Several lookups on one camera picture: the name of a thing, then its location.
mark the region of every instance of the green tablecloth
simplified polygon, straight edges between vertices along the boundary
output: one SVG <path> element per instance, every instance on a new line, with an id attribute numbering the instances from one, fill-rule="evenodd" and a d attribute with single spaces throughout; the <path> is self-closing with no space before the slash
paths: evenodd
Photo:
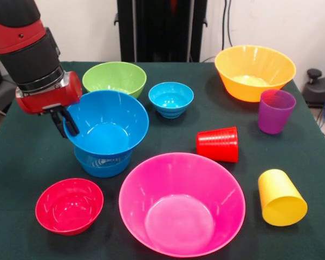
<path id="1" fill-rule="evenodd" d="M 66 62 L 81 78 L 91 62 Z M 25 114 L 16 102 L 0 129 L 0 259 L 169 259 L 141 245 L 119 214 L 121 183 L 138 163 L 166 152 L 195 152 L 199 131 L 237 126 L 239 162 L 221 163 L 240 183 L 246 216 L 236 238 L 225 248 L 200 259 L 325 259 L 325 139 L 294 83 L 296 108 L 284 131 L 266 135 L 257 127 L 257 103 L 235 100 L 221 85 L 211 63 L 139 63 L 147 83 L 139 101 L 149 114 L 149 131 L 134 150 L 122 174 L 109 179 L 89 176 L 62 139 L 50 116 Z M 174 120 L 162 118 L 150 104 L 149 89 L 163 81 L 190 86 L 195 98 Z M 308 203 L 299 223 L 274 227 L 261 217 L 258 176 L 270 168 L 287 172 Z M 51 184 L 81 177 L 96 182 L 105 206 L 93 226 L 73 237 L 53 234 L 35 219 L 35 203 Z"/>

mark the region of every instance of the green bowl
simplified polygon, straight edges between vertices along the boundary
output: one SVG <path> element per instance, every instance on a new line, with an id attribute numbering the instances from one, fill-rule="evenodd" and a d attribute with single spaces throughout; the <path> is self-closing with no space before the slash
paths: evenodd
<path id="1" fill-rule="evenodd" d="M 128 62 L 106 62 L 90 68 L 82 82 L 89 92 L 117 90 L 138 98 L 145 86 L 147 75 L 143 69 Z"/>

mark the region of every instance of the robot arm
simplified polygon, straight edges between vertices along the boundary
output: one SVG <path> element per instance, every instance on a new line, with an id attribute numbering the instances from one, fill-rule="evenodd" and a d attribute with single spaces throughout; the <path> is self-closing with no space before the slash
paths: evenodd
<path id="1" fill-rule="evenodd" d="M 50 113 L 66 137 L 58 113 L 70 133 L 77 135 L 65 106 L 79 102 L 82 87 L 76 73 L 62 69 L 59 54 L 34 0 L 0 0 L 0 60 L 18 86 L 17 102 L 29 114 Z"/>

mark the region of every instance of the pink bowl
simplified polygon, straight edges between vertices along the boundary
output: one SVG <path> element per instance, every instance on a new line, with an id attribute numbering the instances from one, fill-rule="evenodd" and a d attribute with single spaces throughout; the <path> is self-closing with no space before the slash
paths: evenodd
<path id="1" fill-rule="evenodd" d="M 37 201 L 35 215 L 45 229 L 71 236 L 89 228 L 102 206 L 103 194 L 95 183 L 73 178 L 47 188 Z"/>
<path id="2" fill-rule="evenodd" d="M 173 257 L 207 255 L 241 228 L 245 200 L 223 166 L 196 154 L 166 153 L 138 165 L 119 193 L 130 233 L 150 249 Z"/>

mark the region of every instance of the small blue bowl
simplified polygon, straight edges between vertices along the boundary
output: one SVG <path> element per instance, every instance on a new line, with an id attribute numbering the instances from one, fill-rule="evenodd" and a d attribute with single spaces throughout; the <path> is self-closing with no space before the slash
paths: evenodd
<path id="1" fill-rule="evenodd" d="M 155 85 L 148 94 L 156 110 L 165 118 L 177 118 L 194 99 L 190 87 L 177 82 L 164 82 Z"/>
<path id="2" fill-rule="evenodd" d="M 67 109 L 80 133 L 72 136 L 64 121 L 64 130 L 74 144 L 76 159 L 90 175 L 100 178 L 121 173 L 131 154 L 148 131 L 148 115 L 134 97 L 99 90 L 81 97 Z"/>

